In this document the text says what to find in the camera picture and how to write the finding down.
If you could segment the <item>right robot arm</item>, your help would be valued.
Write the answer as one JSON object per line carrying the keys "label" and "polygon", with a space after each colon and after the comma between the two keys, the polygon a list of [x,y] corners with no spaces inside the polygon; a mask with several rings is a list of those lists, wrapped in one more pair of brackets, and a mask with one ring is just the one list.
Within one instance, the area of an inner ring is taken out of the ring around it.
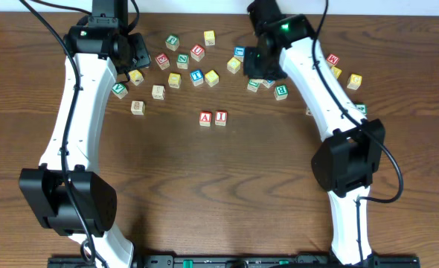
{"label": "right robot arm", "polygon": [[368,264],[372,250],[367,235],[366,197],[381,150],[365,131],[382,141],[384,126],[378,120],[368,121],[345,94],[306,16],[288,17],[276,1],[254,0],[247,12],[257,45],[246,48],[243,73],[251,79],[288,77],[297,87],[321,139],[311,166],[330,200],[331,251],[340,264]]}

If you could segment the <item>red I block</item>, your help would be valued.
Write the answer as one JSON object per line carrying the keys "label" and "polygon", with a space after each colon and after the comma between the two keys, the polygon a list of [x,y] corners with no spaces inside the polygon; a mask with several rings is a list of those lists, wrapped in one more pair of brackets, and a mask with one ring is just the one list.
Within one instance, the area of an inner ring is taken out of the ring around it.
{"label": "red I block", "polygon": [[225,126],[227,124],[228,113],[226,111],[216,111],[215,124],[217,126]]}

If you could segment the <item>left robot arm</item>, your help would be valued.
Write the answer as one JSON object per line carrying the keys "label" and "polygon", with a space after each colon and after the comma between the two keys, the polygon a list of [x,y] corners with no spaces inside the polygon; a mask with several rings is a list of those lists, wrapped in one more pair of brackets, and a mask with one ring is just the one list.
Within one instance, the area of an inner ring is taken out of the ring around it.
{"label": "left robot arm", "polygon": [[118,75],[151,62],[129,6],[126,0],[94,0],[91,11],[57,39],[65,53],[65,85],[55,127],[38,166],[19,177],[39,224],[80,246],[79,258],[55,259],[51,266],[137,265],[134,244],[115,222],[115,189],[98,173],[103,119]]}

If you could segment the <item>red A block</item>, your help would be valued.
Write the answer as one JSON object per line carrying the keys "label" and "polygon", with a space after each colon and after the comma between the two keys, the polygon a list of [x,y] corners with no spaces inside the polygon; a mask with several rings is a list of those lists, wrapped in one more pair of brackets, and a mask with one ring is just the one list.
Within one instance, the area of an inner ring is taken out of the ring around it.
{"label": "red A block", "polygon": [[199,125],[202,127],[209,127],[211,125],[211,119],[212,119],[211,112],[200,112]]}

